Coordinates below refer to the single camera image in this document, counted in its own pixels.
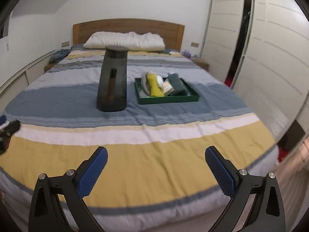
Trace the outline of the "dark teal towel blue trim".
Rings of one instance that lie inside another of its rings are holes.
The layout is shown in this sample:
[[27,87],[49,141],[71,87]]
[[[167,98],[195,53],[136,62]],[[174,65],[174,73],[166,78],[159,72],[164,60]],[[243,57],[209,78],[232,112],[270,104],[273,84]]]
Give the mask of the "dark teal towel blue trim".
[[174,91],[170,94],[171,96],[188,95],[187,89],[177,73],[169,73],[168,81],[174,89]]

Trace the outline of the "yellow cloth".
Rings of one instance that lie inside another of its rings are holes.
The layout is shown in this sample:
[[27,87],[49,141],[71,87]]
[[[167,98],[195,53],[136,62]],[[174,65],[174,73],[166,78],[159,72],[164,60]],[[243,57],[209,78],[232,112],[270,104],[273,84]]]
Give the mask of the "yellow cloth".
[[164,93],[159,88],[157,76],[154,73],[147,74],[147,81],[150,88],[150,97],[164,97]]

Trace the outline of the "clear plastic roll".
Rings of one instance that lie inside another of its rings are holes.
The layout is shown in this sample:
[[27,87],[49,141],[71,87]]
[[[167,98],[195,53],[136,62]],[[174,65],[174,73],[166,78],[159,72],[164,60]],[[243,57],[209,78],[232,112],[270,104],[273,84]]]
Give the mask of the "clear plastic roll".
[[157,75],[157,84],[161,92],[165,95],[168,96],[172,92],[174,92],[174,87],[171,85],[168,79],[163,79],[162,76]]

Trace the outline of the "grey fleece cloth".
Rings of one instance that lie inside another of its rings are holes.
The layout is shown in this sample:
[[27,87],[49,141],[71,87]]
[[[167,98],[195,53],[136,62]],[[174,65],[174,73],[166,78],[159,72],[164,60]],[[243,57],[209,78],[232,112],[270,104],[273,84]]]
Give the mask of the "grey fleece cloth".
[[146,96],[150,96],[150,85],[149,85],[149,82],[147,80],[147,75],[148,75],[148,72],[144,72],[142,75],[141,75],[141,89],[143,91],[143,93],[146,95]]

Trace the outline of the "left wooden nightstand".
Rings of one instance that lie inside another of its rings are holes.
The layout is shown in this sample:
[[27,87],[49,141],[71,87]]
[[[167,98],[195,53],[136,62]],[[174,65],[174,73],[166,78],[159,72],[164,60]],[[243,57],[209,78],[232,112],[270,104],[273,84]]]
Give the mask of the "left wooden nightstand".
[[52,69],[55,65],[57,65],[57,62],[49,63],[44,67],[44,73],[48,72],[50,69]]

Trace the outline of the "wooden nightstand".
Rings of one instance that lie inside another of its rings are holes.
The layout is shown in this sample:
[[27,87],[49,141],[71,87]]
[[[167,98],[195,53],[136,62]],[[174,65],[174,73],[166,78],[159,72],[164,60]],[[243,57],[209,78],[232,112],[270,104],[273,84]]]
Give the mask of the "wooden nightstand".
[[48,72],[50,69],[52,69],[55,65],[57,65],[57,62],[49,63],[44,67],[44,73]]
[[203,68],[204,70],[208,71],[210,65],[203,61],[202,59],[191,59],[193,63],[195,63],[196,65],[200,66],[201,68]]

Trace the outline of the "blue-green cloth on nightstand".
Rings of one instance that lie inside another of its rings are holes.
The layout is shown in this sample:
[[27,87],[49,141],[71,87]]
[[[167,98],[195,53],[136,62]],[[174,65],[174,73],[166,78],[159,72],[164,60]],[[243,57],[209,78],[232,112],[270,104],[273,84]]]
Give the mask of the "blue-green cloth on nightstand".
[[63,60],[65,57],[67,57],[69,53],[70,53],[70,49],[60,49],[51,55],[49,63],[59,62]]

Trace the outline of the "striped bed cover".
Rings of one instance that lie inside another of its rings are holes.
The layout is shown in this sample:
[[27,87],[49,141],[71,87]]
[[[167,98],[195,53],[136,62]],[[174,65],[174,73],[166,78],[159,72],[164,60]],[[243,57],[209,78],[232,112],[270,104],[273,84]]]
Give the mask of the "striped bed cover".
[[[23,231],[39,174],[75,169],[99,146],[108,162],[85,202],[106,231],[143,231],[226,205],[205,162],[209,146],[253,175],[274,169],[279,151],[262,121],[189,59],[130,52],[127,107],[113,113],[96,108],[103,59],[103,51],[74,47],[4,109],[21,129],[1,156],[1,196]],[[199,100],[140,105],[134,81],[148,71],[178,74]]]

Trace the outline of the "right wooden nightstand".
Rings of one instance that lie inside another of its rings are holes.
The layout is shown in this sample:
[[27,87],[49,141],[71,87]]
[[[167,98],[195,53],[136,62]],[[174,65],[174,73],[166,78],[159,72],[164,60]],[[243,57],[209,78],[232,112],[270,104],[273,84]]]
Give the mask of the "right wooden nightstand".
[[201,68],[203,68],[204,70],[208,71],[210,65],[203,61],[202,59],[191,59],[193,63],[195,63],[196,65],[200,66]]

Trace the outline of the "white pillow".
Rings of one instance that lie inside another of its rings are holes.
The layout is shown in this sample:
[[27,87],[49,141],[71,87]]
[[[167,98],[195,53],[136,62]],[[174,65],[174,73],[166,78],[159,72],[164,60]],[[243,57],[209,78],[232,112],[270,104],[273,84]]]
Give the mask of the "white pillow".
[[126,47],[131,51],[163,51],[166,47],[158,34],[136,32],[95,32],[83,45],[85,49],[105,49],[106,47]]

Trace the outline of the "white wardrobe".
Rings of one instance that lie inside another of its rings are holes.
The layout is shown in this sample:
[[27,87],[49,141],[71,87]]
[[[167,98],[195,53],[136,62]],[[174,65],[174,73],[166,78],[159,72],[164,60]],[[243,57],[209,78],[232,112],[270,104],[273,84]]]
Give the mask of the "white wardrobe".
[[279,140],[308,96],[308,20],[295,0],[211,0],[202,58]]

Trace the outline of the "purple item on nightstand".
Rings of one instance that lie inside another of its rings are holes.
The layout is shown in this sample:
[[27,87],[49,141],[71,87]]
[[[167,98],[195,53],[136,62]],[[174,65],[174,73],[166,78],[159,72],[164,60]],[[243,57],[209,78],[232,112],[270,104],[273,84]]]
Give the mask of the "purple item on nightstand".
[[184,50],[184,51],[182,52],[182,55],[183,55],[184,57],[186,57],[186,58],[189,58],[189,59],[192,57],[192,54],[190,53],[189,50]]

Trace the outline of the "wooden headboard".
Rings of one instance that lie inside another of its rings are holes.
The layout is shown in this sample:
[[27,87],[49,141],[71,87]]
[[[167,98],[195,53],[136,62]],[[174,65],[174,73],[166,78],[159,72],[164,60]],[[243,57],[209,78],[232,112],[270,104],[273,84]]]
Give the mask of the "wooden headboard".
[[72,27],[73,44],[86,43],[95,32],[136,32],[140,35],[153,33],[160,35],[167,49],[181,50],[185,26],[166,21],[140,19],[140,18],[117,18],[88,21],[74,24]]

